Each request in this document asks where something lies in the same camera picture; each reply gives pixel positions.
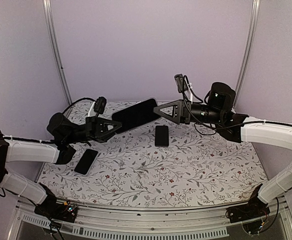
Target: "black smartphone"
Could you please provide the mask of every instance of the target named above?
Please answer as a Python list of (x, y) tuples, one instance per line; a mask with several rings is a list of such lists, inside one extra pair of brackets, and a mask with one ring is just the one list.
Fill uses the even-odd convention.
[(155, 146), (156, 147), (168, 147), (169, 146), (168, 126), (156, 126)]
[(86, 175), (97, 157), (98, 152), (95, 150), (87, 149), (80, 158), (77, 166), (74, 169), (75, 173)]
[(160, 118), (159, 115), (154, 113), (154, 107), (157, 106), (156, 100), (151, 98), (115, 112), (111, 118), (122, 124), (122, 127), (116, 133), (126, 132)]

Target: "cable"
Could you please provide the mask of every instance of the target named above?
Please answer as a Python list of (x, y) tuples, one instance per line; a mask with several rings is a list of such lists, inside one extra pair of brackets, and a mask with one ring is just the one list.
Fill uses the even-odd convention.
[(5, 190), (3, 188), (1, 190), (2, 190), (2, 194), (0, 194), (0, 197), (2, 197), (2, 198), (6, 197)]
[(275, 121), (248, 121), (248, 122), (243, 122), (243, 123), (239, 123), (239, 124), (235, 124), (235, 125), (232, 125), (232, 126), (224, 126), (224, 127), (212, 127), (212, 126), (209, 126), (203, 122), (201, 122), (200, 120), (198, 120), (194, 115), (193, 113), (191, 112), (191, 110), (189, 109), (188, 105), (187, 105), (187, 102), (185, 100), (186, 98), (186, 95), (184, 92), (182, 92), (182, 95), (183, 95), (183, 101), (184, 101), (184, 104), (185, 104), (185, 107), (187, 109), (187, 111), (189, 112), (189, 114), (199, 123), (201, 124), (202, 126), (205, 126), (206, 128), (209, 128), (209, 129), (212, 129), (212, 130), (224, 130), (224, 129), (231, 129), (231, 128), (234, 128), (234, 127), (241, 127), (241, 126), (244, 126), (244, 125), (247, 125), (247, 124), (274, 124), (274, 125), (281, 125), (281, 126), (287, 126), (287, 127), (292, 127), (292, 124), (289, 124), (289, 123), (284, 123), (284, 122), (275, 122)]
[(14, 136), (4, 136), (3, 138), (7, 140), (24, 141), (24, 142), (38, 143), (38, 144), (54, 144), (53, 141), (41, 141), (37, 139), (29, 139), (29, 138), (14, 137)]
[(262, 229), (260, 232), (261, 233), (264, 233), (265, 231), (269, 230), (269, 228), (272, 227), (272, 225), (275, 223), (277, 217), (278, 217), (278, 214), (279, 214), (279, 199), (276, 197), (276, 200), (277, 200), (277, 212), (276, 212), (276, 216), (274, 218), (274, 220), (272, 221), (272, 223), (266, 228), (266, 229)]
[(71, 107), (73, 107), (76, 103), (81, 102), (81, 101), (83, 101), (83, 100), (90, 100), (90, 101), (92, 101), (92, 102), (95, 102), (95, 99), (92, 99), (92, 98), (90, 98), (90, 97), (83, 97), (83, 98), (80, 98), (80, 99), (74, 101), (71, 105), (69, 105), (69, 106), (68, 106), (68, 107), (62, 112), (62, 114), (65, 114), (65, 112), (67, 112), (67, 111), (68, 111)]
[(200, 101), (200, 103), (202, 104), (204, 101), (203, 101), (200, 97), (198, 97), (198, 96), (195, 94), (195, 92), (192, 90), (192, 88), (190, 87), (190, 83), (189, 83), (189, 80), (188, 80), (187, 75), (184, 75), (184, 77), (183, 77), (183, 82), (184, 82), (185, 80), (187, 81), (188, 88), (189, 88), (190, 92), (192, 93), (192, 95), (193, 95), (196, 99), (198, 99), (198, 100)]
[(207, 93), (207, 95), (205, 96), (205, 104), (207, 104), (208, 105), (208, 102), (207, 102), (207, 98), (209, 97), (209, 95), (210, 95), (210, 91)]
[[(38, 205), (37, 204), (35, 204), (32, 200), (30, 200), (30, 199), (28, 199), (28, 201), (30, 201), (35, 207), (37, 207)], [(55, 224), (55, 222), (50, 218), (50, 217), (48, 217), (48, 216), (46, 216), (46, 214), (40, 209), (40, 207), (38, 207), (38, 209), (41, 211), (41, 213), (50, 221), (50, 224), (51, 225), (53, 225), (55, 228), (56, 228), (56, 230), (57, 230), (57, 232), (58, 232), (58, 234), (59, 234), (59, 236), (60, 236), (60, 238), (61, 238), (61, 240), (65, 240), (64, 239), (64, 237), (62, 236), (62, 234), (61, 234), (61, 232), (60, 232), (60, 230), (59, 230), (59, 228), (56, 226), (56, 224)], [(55, 240), (57, 240), (57, 238), (52, 234), (52, 228), (51, 228), (51, 225), (50, 225), (50, 233), (51, 233), (51, 236), (55, 239)]]
[(195, 130), (203, 136), (212, 136), (212, 135), (215, 135), (217, 133), (216, 131), (214, 133), (202, 133), (197, 129), (196, 123), (194, 123), (194, 126), (195, 126)]

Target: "black cable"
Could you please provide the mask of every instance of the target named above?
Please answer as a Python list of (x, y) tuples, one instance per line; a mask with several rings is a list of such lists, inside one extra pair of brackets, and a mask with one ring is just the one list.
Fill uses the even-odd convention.
[(52, 141), (40, 141), (40, 140), (37, 140), (37, 139), (29, 139), (29, 138), (22, 138), (22, 137), (10, 137), (10, 136), (4, 136), (3, 137), (4, 139), (7, 139), (7, 140), (16, 140), (16, 141), (24, 141), (24, 142), (30, 142), (30, 143), (42, 143), (42, 144), (54, 144), (54, 142)]
[(62, 114), (65, 114), (65, 112), (67, 112), (72, 106), (74, 106), (76, 103), (80, 102), (80, 101), (83, 101), (83, 100), (90, 100), (92, 102), (95, 102), (95, 99), (92, 99), (90, 97), (83, 97), (83, 98), (80, 98), (76, 101), (74, 101), (71, 105), (69, 105), (63, 112)]
[[(185, 83), (185, 80), (183, 78), (183, 81), (182, 81), (182, 88), (184, 87), (184, 83)], [(206, 97), (205, 97), (205, 103), (207, 103), (206, 99), (209, 95), (210, 91), (207, 93)], [(196, 118), (196, 116), (193, 115), (193, 113), (191, 112), (191, 110), (189, 109), (188, 105), (187, 105), (187, 102), (185, 100), (185, 93), (182, 92), (183, 94), (183, 101), (184, 101), (184, 104), (185, 104), (185, 107), (187, 109), (187, 111), (189, 112), (189, 114), (199, 123), (201, 124), (202, 126), (205, 126), (206, 128), (209, 128), (209, 129), (212, 129), (212, 130), (224, 130), (224, 129), (231, 129), (231, 128), (234, 128), (234, 127), (240, 127), (240, 126), (244, 126), (244, 125), (247, 125), (247, 124), (274, 124), (274, 125), (282, 125), (282, 126), (287, 126), (287, 127), (292, 127), (292, 124), (289, 124), (289, 123), (284, 123), (284, 122), (276, 122), (276, 121), (248, 121), (248, 122), (243, 122), (243, 123), (239, 123), (239, 124), (235, 124), (235, 125), (232, 125), (232, 126), (224, 126), (224, 127), (212, 127), (212, 126), (209, 126), (203, 122), (201, 122), (200, 120), (198, 120)]]
[(215, 135), (217, 133), (216, 131), (214, 133), (202, 133), (197, 129), (196, 123), (194, 123), (194, 126), (195, 126), (195, 130), (203, 136), (212, 136), (212, 135)]
[(5, 190), (3, 188), (1, 190), (2, 190), (2, 194), (0, 194), (0, 197), (2, 197), (2, 198), (6, 197)]
[[(28, 201), (30, 201), (35, 207), (37, 207), (37, 204), (35, 204), (32, 200), (30, 200), (30, 199), (28, 199)], [(59, 234), (59, 236), (60, 236), (60, 238), (61, 238), (61, 240), (65, 240), (64, 239), (64, 237), (62, 236), (62, 234), (61, 234), (61, 232), (60, 232), (60, 230), (59, 230), (59, 228), (56, 226), (56, 224), (55, 224), (55, 222), (50, 218), (50, 217), (48, 217), (41, 209), (40, 209), (40, 207), (38, 207), (38, 209), (41, 211), (41, 213), (50, 221), (50, 224), (51, 225), (53, 225), (55, 228), (56, 228), (56, 230), (57, 230), (57, 232), (58, 232), (58, 234)]]
[(276, 200), (277, 200), (277, 212), (276, 212), (276, 216), (275, 216), (274, 220), (272, 221), (272, 223), (268, 226), (268, 228), (262, 229), (260, 231), (260, 233), (264, 233), (265, 231), (269, 230), (269, 228), (272, 227), (272, 225), (275, 223), (275, 221), (276, 221), (276, 219), (278, 217), (278, 214), (279, 214), (279, 199), (276, 197)]
[(190, 83), (189, 83), (187, 75), (184, 75), (184, 77), (183, 77), (183, 81), (185, 81), (185, 80), (187, 81), (188, 88), (189, 88), (190, 92), (192, 93), (192, 95), (200, 101), (200, 104), (202, 104), (204, 101), (195, 94), (195, 92), (192, 90), (192, 88), (190, 88)]
[(53, 231), (52, 231), (52, 225), (51, 225), (51, 224), (49, 225), (49, 228), (50, 228), (50, 235), (52, 236), (52, 238), (53, 238), (54, 240), (58, 240), (58, 239), (55, 237), (55, 235), (54, 235), (54, 233), (53, 233)]
[(210, 95), (210, 91), (207, 93), (207, 95), (205, 96), (205, 99), (204, 99), (205, 104), (207, 104), (207, 105), (208, 105), (207, 98), (209, 97), (209, 95)]

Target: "table surface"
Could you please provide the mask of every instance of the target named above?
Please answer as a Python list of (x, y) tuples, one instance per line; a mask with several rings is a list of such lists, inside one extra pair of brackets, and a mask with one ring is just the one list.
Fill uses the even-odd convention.
[[(135, 102), (109, 102), (103, 118)], [(83, 124), (91, 103), (76, 104), (69, 119)], [(169, 147), (154, 146), (155, 126), (169, 127)], [(197, 126), (202, 133), (213, 131)], [(248, 200), (267, 180), (251, 143), (201, 135), (194, 126), (160, 118), (106, 143), (73, 144), (67, 165), (46, 163), (38, 181), (57, 197), (82, 203), (141, 208), (215, 206)], [(74, 168), (88, 148), (99, 152), (87, 176)]]

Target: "purple wall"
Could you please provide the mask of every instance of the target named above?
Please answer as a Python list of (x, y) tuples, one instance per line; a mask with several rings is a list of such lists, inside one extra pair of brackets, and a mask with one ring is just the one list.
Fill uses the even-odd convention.
[[(248, 71), (237, 111), (292, 123), (292, 1), (262, 1)], [(292, 152), (256, 144), (271, 178), (292, 160)], [(286, 194), (292, 212), (292, 190)]]
[(113, 101), (181, 98), (174, 75), (197, 95), (233, 88), (252, 1), (54, 0), (52, 13), (72, 98)]
[[(0, 1), (0, 129), (4, 134), (47, 139), (50, 117), (66, 107), (41, 0)], [(39, 164), (14, 164), (33, 179)], [(0, 240), (16, 198), (0, 198)]]

